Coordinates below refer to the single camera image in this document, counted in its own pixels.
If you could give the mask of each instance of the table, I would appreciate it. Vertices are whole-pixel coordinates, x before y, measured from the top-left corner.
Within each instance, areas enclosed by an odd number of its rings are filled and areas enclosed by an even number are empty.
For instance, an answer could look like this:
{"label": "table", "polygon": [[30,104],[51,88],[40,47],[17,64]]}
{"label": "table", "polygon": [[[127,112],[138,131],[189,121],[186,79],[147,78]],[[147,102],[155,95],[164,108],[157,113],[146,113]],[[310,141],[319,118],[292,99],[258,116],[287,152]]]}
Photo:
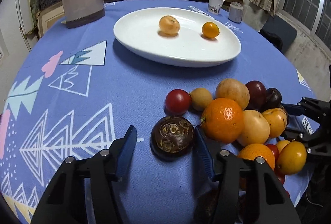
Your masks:
{"label": "table", "polygon": [[[91,157],[138,131],[131,166],[114,183],[124,223],[192,223],[196,199],[213,184],[194,152],[174,162],[156,159],[150,132],[164,114],[164,99],[175,88],[215,91],[224,78],[243,83],[259,80],[275,87],[283,102],[314,97],[293,65],[268,41],[228,13],[211,15],[238,36],[239,56],[217,67],[190,69],[143,59],[114,39],[113,26],[123,15],[150,7],[207,12],[206,3],[182,0],[134,0],[106,5],[106,15],[88,25],[67,29],[60,21],[39,40],[17,74],[0,126],[1,192],[22,223],[34,210],[57,168],[67,156]],[[199,116],[184,115],[192,124]],[[224,148],[236,153],[232,145]],[[287,176],[285,188],[297,204],[311,172]]]}

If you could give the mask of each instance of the round table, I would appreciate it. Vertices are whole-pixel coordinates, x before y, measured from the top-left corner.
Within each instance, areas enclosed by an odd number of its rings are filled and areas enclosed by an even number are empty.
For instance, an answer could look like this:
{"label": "round table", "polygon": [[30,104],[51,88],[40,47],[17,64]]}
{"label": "round table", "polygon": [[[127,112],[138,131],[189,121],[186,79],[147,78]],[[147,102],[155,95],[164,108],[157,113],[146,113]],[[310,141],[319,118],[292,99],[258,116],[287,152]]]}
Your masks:
{"label": "round table", "polygon": [[[131,53],[114,38],[113,26],[125,14],[150,7],[191,9],[214,17],[238,36],[241,53],[233,61],[201,69],[167,66]],[[224,10],[212,15],[206,3],[182,0],[122,1],[105,5],[105,10],[105,17],[75,29],[55,23],[18,72],[0,126],[1,192],[21,222],[29,223],[64,158],[91,157],[134,125],[138,141],[131,165],[125,178],[113,184],[124,223],[192,223],[197,198],[214,185],[196,154],[174,162],[152,154],[150,132],[165,116],[167,93],[196,87],[215,92],[222,79],[231,77],[275,87],[284,103],[314,95],[272,44],[245,23],[230,22]],[[196,114],[184,117],[199,123]],[[232,145],[224,148],[237,151]],[[284,186],[294,204],[310,176],[305,168],[286,177]]]}

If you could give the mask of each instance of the white paper cup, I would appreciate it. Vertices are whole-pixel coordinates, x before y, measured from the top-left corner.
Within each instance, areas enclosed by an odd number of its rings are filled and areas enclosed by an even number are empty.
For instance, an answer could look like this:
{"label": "white paper cup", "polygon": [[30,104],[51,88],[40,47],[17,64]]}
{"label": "white paper cup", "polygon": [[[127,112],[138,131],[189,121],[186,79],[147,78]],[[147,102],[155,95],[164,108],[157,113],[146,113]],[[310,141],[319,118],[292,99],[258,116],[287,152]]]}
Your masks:
{"label": "white paper cup", "polygon": [[224,0],[209,0],[208,11],[214,14],[218,14],[221,9]]}

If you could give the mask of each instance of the white plate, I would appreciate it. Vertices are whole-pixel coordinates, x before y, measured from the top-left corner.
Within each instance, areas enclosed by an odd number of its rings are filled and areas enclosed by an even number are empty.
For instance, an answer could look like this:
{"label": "white plate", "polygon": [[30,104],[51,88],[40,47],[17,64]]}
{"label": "white plate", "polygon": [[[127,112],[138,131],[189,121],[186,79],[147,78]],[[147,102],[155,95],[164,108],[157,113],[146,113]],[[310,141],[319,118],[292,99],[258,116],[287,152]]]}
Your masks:
{"label": "white plate", "polygon": [[[158,34],[159,20],[175,17],[180,30],[175,37]],[[202,26],[212,21],[220,30],[214,40],[203,38]],[[163,64],[180,67],[210,67],[235,58],[241,51],[236,35],[221,24],[200,13],[177,8],[150,8],[131,12],[114,25],[114,35],[133,53]]]}

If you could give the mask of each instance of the silver bolt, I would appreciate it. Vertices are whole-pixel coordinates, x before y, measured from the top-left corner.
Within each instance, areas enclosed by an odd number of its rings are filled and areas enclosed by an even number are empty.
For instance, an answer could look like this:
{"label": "silver bolt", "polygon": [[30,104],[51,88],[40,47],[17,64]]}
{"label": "silver bolt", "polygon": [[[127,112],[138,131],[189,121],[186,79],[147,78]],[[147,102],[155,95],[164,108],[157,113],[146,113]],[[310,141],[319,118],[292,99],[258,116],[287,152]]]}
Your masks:
{"label": "silver bolt", "polygon": [[66,158],[66,163],[72,163],[74,158],[72,156],[69,156]]}
{"label": "silver bolt", "polygon": [[221,151],[220,151],[220,154],[223,156],[223,157],[227,157],[227,156],[229,156],[229,151],[227,151],[226,149],[222,149]]}
{"label": "silver bolt", "polygon": [[109,150],[108,149],[103,149],[102,151],[100,151],[100,155],[101,156],[107,156],[109,154]]}
{"label": "silver bolt", "polygon": [[256,158],[256,161],[257,161],[259,164],[262,164],[262,163],[265,162],[264,158],[262,158],[262,157],[257,157],[257,158]]}

